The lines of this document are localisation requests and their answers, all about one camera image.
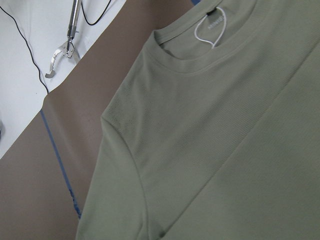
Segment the olive green long-sleeve shirt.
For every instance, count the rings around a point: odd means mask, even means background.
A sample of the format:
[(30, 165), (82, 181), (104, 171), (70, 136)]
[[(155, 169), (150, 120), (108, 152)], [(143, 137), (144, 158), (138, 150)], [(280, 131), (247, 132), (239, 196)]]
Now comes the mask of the olive green long-sleeve shirt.
[(152, 31), (101, 127), (78, 240), (319, 239), (319, 1), (202, 0)]

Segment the white shirt tag loop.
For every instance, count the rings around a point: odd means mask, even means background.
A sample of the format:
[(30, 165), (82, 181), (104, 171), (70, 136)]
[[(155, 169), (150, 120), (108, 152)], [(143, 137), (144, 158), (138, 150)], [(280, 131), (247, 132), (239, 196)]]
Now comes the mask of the white shirt tag loop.
[(210, 45), (211, 49), (218, 46), (227, 28), (227, 15), (221, 7), (207, 12), (196, 24), (193, 35), (201, 43)]

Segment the metal reacher grabber tool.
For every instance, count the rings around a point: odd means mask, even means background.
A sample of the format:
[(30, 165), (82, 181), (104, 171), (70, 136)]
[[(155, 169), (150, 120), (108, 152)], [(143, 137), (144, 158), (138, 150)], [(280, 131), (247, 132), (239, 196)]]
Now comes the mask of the metal reacher grabber tool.
[(78, 50), (73, 44), (73, 40), (77, 33), (77, 24), (78, 24), (78, 18), (79, 18), (81, 6), (82, 6), (81, 0), (73, 1), (67, 34), (66, 34), (67, 40), (54, 51), (53, 56), (51, 57), (51, 60), (50, 60), (49, 73), (45, 74), (45, 78), (47, 79), (53, 78), (56, 74), (54, 70), (54, 64), (59, 54), (62, 54), (68, 59), (73, 59), (76, 64), (80, 61), (80, 55)]

